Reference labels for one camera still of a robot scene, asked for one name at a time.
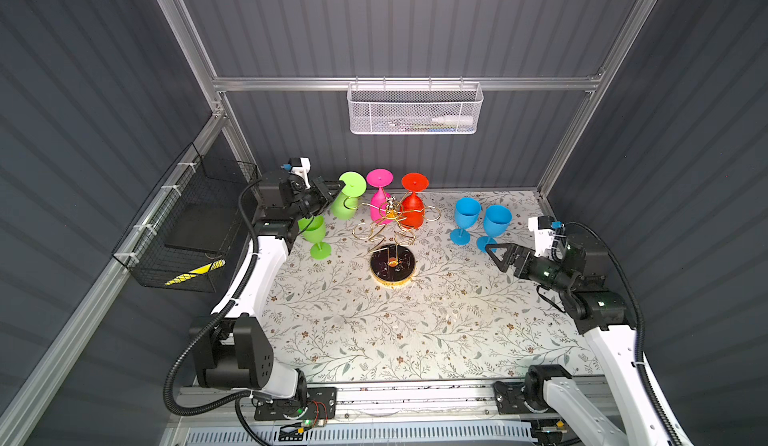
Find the blue wine glass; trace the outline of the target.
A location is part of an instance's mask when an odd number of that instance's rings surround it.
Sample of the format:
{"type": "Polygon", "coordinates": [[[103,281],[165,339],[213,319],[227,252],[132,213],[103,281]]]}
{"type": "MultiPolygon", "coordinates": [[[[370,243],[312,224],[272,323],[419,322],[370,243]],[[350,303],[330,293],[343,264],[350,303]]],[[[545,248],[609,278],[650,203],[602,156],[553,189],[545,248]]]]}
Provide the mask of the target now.
{"type": "Polygon", "coordinates": [[[496,238],[506,232],[512,222],[512,212],[503,205],[492,205],[486,209],[483,230],[484,236],[476,241],[480,251],[485,251],[488,244],[496,244],[496,238]]]}
{"type": "Polygon", "coordinates": [[[468,229],[476,224],[481,212],[482,205],[474,198],[464,197],[456,202],[454,219],[457,227],[450,233],[454,244],[464,246],[470,242],[468,229]]]}

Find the lime green wine glass back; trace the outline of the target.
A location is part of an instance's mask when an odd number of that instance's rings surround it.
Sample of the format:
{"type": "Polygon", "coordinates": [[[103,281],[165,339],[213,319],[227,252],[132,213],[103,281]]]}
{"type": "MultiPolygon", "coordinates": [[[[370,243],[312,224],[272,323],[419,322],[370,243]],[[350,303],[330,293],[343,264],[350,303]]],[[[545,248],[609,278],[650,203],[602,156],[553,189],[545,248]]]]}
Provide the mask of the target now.
{"type": "Polygon", "coordinates": [[[366,192],[367,181],[355,171],[342,173],[339,180],[344,182],[344,186],[334,200],[331,212],[337,219],[350,220],[358,210],[359,198],[366,192]]]}

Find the lime green wine glass front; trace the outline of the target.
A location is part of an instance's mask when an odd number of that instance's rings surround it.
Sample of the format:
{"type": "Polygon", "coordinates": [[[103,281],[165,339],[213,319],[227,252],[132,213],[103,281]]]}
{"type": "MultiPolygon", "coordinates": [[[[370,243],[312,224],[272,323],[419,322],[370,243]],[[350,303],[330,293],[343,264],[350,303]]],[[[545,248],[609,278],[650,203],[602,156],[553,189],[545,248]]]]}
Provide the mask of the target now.
{"type": "Polygon", "coordinates": [[[312,244],[310,255],[315,260],[323,260],[331,255],[331,246],[324,241],[326,236],[326,224],[322,215],[316,215],[312,218],[301,218],[298,220],[298,226],[302,236],[312,244]]]}

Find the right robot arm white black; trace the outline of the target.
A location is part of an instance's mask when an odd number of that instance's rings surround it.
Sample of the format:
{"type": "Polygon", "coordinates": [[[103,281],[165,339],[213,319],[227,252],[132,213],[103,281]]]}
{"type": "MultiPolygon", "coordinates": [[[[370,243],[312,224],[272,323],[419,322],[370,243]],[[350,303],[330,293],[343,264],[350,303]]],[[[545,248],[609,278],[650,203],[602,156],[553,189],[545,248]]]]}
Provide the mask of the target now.
{"type": "Polygon", "coordinates": [[[560,259],[516,243],[488,243],[484,249],[500,271],[557,293],[556,308],[573,320],[595,354],[622,424],[611,422],[560,365],[530,367],[513,392],[516,400],[533,413],[556,412],[584,445],[690,444],[645,356],[645,319],[628,277],[619,271],[624,295],[605,286],[607,267],[621,265],[593,229],[567,236],[560,259]]]}

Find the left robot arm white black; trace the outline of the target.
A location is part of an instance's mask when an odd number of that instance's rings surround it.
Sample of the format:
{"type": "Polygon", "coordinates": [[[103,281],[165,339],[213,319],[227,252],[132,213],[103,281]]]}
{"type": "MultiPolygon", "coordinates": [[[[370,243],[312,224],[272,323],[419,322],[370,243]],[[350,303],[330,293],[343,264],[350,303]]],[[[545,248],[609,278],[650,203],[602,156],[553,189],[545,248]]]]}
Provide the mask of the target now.
{"type": "Polygon", "coordinates": [[[241,190],[237,211],[247,237],[240,264],[221,301],[191,327],[185,350],[202,387],[305,407],[305,375],[277,360],[261,318],[277,273],[305,231],[301,220],[318,223],[344,186],[342,180],[305,180],[279,170],[241,190]]]}

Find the blue wine glass front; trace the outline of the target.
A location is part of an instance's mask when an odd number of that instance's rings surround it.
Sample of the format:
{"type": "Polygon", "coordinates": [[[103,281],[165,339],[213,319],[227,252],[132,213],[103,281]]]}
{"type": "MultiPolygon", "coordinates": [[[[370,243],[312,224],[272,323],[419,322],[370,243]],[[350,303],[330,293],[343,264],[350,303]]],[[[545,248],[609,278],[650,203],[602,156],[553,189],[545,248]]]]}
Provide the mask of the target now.
{"type": "Polygon", "coordinates": [[[454,244],[464,246],[470,242],[468,229],[476,224],[481,212],[482,205],[474,198],[464,197],[456,202],[454,219],[457,227],[450,233],[454,244]]]}

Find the lime green wine glass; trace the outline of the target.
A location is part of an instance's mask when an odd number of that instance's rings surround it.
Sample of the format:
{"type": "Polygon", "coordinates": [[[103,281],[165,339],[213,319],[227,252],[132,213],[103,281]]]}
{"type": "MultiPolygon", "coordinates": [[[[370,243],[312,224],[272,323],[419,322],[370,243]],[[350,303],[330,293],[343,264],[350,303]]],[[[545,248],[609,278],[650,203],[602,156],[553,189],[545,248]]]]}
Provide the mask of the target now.
{"type": "Polygon", "coordinates": [[[337,219],[350,220],[358,210],[359,198],[366,192],[367,181],[355,171],[342,173],[339,180],[344,182],[344,186],[334,200],[331,212],[337,219]]]}
{"type": "Polygon", "coordinates": [[[316,215],[312,218],[301,218],[298,220],[298,226],[302,236],[312,244],[310,255],[315,260],[323,260],[331,255],[331,246],[324,241],[326,236],[326,224],[322,215],[316,215]]]}

